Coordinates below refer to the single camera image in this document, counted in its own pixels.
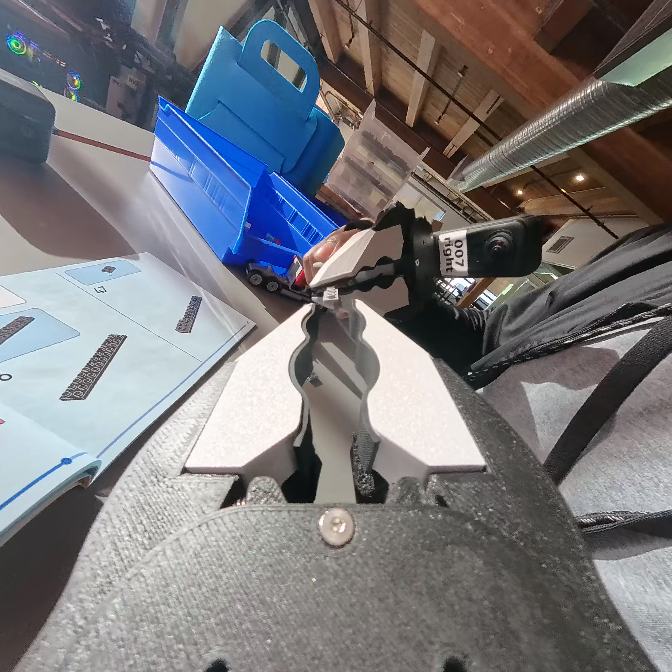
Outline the person's right forearm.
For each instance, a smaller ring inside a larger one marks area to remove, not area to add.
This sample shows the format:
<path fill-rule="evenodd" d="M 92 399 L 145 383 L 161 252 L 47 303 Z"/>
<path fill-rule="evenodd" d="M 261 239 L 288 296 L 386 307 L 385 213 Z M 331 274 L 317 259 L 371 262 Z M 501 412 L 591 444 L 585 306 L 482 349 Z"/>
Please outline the person's right forearm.
<path fill-rule="evenodd" d="M 433 298 L 402 333 L 458 375 L 581 331 L 671 303 L 671 223 L 632 232 L 571 273 L 481 311 Z"/>

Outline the black red toy brick truck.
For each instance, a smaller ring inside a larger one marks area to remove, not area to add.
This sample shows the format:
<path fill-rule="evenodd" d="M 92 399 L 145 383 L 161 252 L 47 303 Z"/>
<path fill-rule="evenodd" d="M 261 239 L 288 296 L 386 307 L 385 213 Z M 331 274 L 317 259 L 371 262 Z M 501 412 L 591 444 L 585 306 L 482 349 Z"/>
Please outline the black red toy brick truck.
<path fill-rule="evenodd" d="M 279 271 L 273 265 L 248 261 L 245 264 L 246 279 L 250 285 L 269 293 L 311 303 L 313 299 L 302 261 L 302 257 L 294 256 L 289 267 Z"/>

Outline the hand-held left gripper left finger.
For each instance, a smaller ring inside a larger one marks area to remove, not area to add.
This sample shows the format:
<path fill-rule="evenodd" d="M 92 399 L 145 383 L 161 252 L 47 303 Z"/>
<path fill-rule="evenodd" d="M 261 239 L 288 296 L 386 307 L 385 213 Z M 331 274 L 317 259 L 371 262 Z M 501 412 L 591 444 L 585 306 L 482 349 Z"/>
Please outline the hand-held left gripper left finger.
<path fill-rule="evenodd" d="M 316 306 L 306 304 L 238 357 L 187 458 L 187 472 L 315 480 L 308 399 Z"/>

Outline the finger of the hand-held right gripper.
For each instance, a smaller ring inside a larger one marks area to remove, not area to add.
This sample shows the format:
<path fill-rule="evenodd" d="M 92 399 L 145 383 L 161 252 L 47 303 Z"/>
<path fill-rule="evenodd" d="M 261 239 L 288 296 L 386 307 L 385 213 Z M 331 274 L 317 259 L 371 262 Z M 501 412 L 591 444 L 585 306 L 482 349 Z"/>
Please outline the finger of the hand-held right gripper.
<path fill-rule="evenodd" d="M 308 283 L 309 288 L 349 286 L 358 271 L 381 263 L 394 263 L 397 275 L 403 275 L 406 215 L 381 214 L 373 221 L 370 229 L 359 231 L 326 261 Z"/>
<path fill-rule="evenodd" d="M 376 313 L 384 316 L 409 303 L 408 287 L 397 275 L 394 263 L 381 263 L 362 269 L 349 281 L 354 299 L 363 301 Z"/>

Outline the clear plastic drawer organizer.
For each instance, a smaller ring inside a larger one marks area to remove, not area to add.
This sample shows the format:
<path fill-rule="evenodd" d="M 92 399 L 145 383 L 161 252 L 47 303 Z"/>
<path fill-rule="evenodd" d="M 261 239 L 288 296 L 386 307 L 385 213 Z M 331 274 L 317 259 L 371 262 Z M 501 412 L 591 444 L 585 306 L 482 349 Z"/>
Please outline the clear plastic drawer organizer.
<path fill-rule="evenodd" d="M 377 102 L 366 109 L 345 144 L 325 186 L 360 215 L 376 218 L 429 151 L 416 152 L 378 118 Z"/>

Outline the blue plastic bin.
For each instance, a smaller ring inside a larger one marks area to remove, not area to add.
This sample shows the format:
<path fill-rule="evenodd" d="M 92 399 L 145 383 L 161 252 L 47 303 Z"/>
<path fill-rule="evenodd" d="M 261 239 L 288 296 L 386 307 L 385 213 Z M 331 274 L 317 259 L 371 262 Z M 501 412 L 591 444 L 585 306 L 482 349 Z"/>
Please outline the blue plastic bin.
<path fill-rule="evenodd" d="M 340 226 L 317 201 L 163 97 L 150 170 L 223 264 L 284 271 Z"/>

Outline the person's black jacket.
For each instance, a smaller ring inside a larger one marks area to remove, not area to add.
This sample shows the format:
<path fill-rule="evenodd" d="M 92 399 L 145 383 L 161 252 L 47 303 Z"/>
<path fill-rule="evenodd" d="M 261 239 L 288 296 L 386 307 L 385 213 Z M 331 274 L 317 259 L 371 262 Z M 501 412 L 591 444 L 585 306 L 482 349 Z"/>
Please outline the person's black jacket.
<path fill-rule="evenodd" d="M 617 331 L 646 323 L 650 320 L 662 319 L 671 315 L 671 304 L 664 304 L 637 314 L 626 312 L 626 316 L 616 320 L 608 316 L 598 320 L 594 325 L 581 331 L 569 334 L 559 339 L 553 339 L 547 343 L 533 345 L 520 352 L 512 353 L 499 361 L 492 362 L 488 366 L 474 367 L 463 376 L 466 382 L 474 390 L 482 389 L 498 378 L 512 365 L 523 364 L 541 357 L 550 356 L 571 348 L 582 345 L 587 341 L 595 340 L 605 335 L 611 335 Z"/>

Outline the dark grey box device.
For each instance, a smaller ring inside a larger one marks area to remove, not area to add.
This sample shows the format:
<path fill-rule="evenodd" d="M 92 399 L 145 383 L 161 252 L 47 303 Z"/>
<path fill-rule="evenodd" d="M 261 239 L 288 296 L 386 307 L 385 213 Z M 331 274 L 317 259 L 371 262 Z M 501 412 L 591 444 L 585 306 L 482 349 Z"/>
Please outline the dark grey box device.
<path fill-rule="evenodd" d="M 1 70 L 1 154 L 46 163 L 55 129 L 54 105 L 41 88 Z"/>

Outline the computer with rainbow fans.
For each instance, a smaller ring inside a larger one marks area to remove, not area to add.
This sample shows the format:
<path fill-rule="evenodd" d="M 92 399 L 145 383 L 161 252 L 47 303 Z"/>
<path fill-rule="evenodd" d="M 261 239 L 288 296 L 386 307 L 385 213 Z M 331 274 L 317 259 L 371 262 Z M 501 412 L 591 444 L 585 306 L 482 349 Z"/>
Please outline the computer with rainbow fans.
<path fill-rule="evenodd" d="M 82 101 L 81 74 L 17 28 L 1 29 L 1 70 L 38 88 Z"/>

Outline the person's right hand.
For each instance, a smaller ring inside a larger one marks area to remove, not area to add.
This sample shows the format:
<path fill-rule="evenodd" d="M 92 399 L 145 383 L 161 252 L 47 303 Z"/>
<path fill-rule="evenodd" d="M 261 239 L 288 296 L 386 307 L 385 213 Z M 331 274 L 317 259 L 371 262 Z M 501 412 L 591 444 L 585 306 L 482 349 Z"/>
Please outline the person's right hand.
<path fill-rule="evenodd" d="M 350 221 L 331 232 L 324 240 L 311 248 L 302 258 L 302 266 L 307 283 L 309 284 L 317 271 L 328 261 L 337 251 L 359 231 L 370 229 L 374 221 L 369 218 L 360 218 Z"/>

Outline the silver ventilation duct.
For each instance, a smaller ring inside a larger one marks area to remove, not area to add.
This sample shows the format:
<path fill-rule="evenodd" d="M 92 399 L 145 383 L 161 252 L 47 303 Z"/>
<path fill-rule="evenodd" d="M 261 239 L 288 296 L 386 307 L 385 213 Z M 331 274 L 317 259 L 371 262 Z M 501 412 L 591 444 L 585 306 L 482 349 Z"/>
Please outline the silver ventilation duct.
<path fill-rule="evenodd" d="M 586 78 L 481 158 L 460 161 L 449 176 L 450 183 L 467 191 L 492 176 L 511 174 L 613 132 L 623 116 L 616 111 L 617 98 L 628 96 L 627 88 L 622 83 Z"/>

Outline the light blue instruction booklet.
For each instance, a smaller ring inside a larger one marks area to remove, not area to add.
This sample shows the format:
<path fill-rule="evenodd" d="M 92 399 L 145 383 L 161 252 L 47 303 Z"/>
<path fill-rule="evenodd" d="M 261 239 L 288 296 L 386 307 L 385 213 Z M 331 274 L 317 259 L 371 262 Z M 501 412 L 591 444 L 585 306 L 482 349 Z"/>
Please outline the light blue instruction booklet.
<path fill-rule="evenodd" d="M 97 480 L 255 327 L 149 253 L 1 277 L 1 543 Z"/>

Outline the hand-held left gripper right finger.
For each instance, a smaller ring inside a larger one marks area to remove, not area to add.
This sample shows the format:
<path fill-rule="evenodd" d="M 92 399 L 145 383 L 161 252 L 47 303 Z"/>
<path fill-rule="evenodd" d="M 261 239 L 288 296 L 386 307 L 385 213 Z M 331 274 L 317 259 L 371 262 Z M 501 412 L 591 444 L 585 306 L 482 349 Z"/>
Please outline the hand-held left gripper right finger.
<path fill-rule="evenodd" d="M 349 309 L 356 367 L 365 382 L 358 465 L 392 484 L 481 473 L 485 459 L 433 358 L 363 300 Z"/>

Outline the blue felt bag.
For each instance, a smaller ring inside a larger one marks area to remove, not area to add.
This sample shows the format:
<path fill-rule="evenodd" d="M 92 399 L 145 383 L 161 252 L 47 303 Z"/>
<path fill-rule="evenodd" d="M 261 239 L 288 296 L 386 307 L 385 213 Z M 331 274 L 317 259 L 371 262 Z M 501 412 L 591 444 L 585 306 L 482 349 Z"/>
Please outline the blue felt bag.
<path fill-rule="evenodd" d="M 263 58 L 267 42 L 304 71 L 303 87 Z M 278 23 L 256 22 L 243 43 L 220 27 L 185 112 L 312 197 L 345 147 L 316 106 L 320 84 L 313 56 Z"/>

